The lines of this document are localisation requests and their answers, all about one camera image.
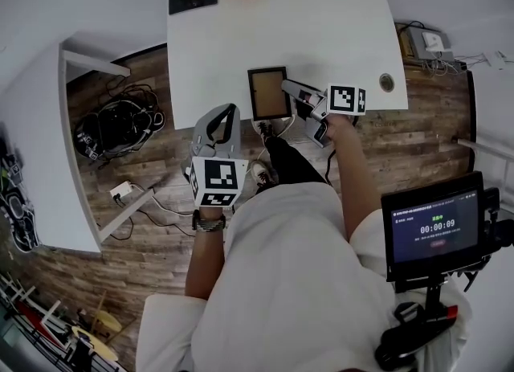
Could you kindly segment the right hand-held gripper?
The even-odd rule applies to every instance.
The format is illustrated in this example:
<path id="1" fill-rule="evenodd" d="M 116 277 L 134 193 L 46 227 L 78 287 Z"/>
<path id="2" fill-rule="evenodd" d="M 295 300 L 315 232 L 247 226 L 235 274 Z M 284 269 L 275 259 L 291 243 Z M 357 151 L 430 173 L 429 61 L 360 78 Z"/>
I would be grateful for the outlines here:
<path id="1" fill-rule="evenodd" d="M 293 80 L 284 80 L 281 88 L 295 98 L 296 114 L 306 118 L 307 135 L 321 148 L 329 144 L 329 114 L 358 118 L 366 112 L 366 90 L 362 88 L 330 84 L 326 92 L 321 92 Z"/>

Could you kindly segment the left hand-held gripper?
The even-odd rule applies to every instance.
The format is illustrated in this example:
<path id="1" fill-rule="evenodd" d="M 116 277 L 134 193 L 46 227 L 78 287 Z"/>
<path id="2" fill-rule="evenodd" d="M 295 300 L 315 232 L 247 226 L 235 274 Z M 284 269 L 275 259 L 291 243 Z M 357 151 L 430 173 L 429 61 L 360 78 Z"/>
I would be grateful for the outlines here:
<path id="1" fill-rule="evenodd" d="M 221 139 L 213 133 L 223 121 Z M 211 109 L 194 127 L 183 174 L 197 207 L 231 207 L 243 191 L 248 160 L 241 154 L 240 111 L 235 104 Z"/>

